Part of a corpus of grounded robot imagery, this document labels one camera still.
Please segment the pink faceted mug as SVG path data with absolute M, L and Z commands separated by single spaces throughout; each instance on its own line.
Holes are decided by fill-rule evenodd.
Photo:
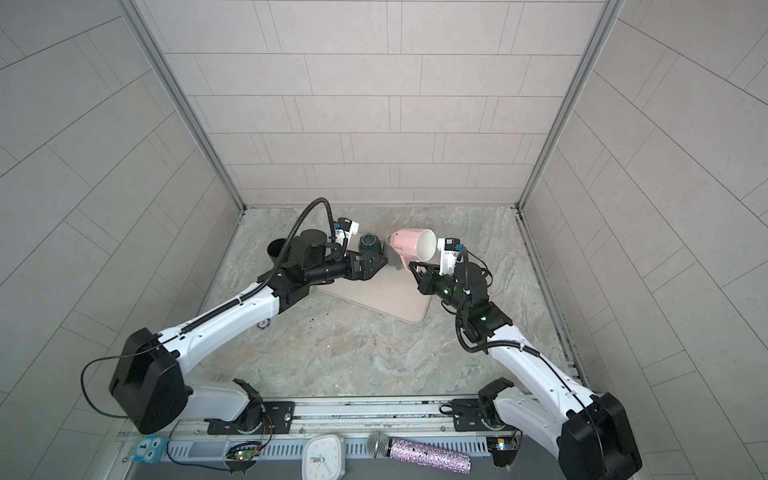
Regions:
M 411 262 L 427 262 L 435 255 L 437 236 L 430 229 L 403 228 L 388 235 L 386 244 L 408 268 Z

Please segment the black mug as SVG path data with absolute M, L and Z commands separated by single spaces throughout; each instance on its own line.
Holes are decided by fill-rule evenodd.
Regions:
M 274 266 L 282 265 L 288 258 L 290 244 L 286 238 L 278 238 L 271 241 L 267 247 L 267 254 Z

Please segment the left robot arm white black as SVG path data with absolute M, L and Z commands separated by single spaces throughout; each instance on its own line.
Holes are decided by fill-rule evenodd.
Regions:
M 108 384 L 121 418 L 142 435 L 185 419 L 222 423 L 244 434 L 264 425 L 263 399 L 248 382 L 193 382 L 187 375 L 230 340 L 253 327 L 266 327 L 311 287 L 337 279 L 367 281 L 387 265 L 383 254 L 351 249 L 359 225 L 349 218 L 329 218 L 325 231 L 303 230 L 303 221 L 317 206 L 332 211 L 327 199 L 313 200 L 288 236 L 269 244 L 272 268 L 243 292 L 179 325 L 158 333 L 142 328 L 127 338 L 113 358 L 117 365 Z

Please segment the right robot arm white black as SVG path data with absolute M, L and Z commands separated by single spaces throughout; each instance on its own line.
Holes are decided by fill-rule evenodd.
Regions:
M 552 454 L 568 479 L 629 479 L 642 458 L 628 415 L 610 393 L 596 394 L 552 364 L 488 296 L 487 270 L 466 260 L 450 274 L 423 262 L 408 265 L 419 292 L 453 309 L 454 328 L 468 353 L 503 365 L 479 394 L 487 424 L 520 430 Z

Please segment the dark green faceted mug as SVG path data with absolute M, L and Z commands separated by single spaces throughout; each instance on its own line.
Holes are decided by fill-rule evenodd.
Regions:
M 360 236 L 358 248 L 361 253 L 368 252 L 376 255 L 383 254 L 383 247 L 380 239 L 372 233 L 365 233 Z

